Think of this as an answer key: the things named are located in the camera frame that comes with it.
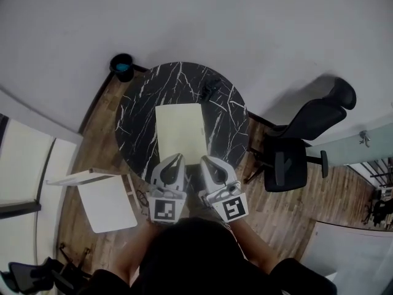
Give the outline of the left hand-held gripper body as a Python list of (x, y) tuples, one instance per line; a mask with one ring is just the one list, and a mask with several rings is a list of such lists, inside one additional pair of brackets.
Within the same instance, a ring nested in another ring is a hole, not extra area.
[(187, 194), (167, 188), (152, 187), (147, 193), (152, 222), (175, 224), (182, 213)]

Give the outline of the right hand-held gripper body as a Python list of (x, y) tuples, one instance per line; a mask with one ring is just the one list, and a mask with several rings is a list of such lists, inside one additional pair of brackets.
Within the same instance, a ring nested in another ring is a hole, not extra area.
[(230, 223), (249, 214), (246, 194), (241, 191), (241, 183), (234, 181), (205, 196), (208, 204), (222, 220)]

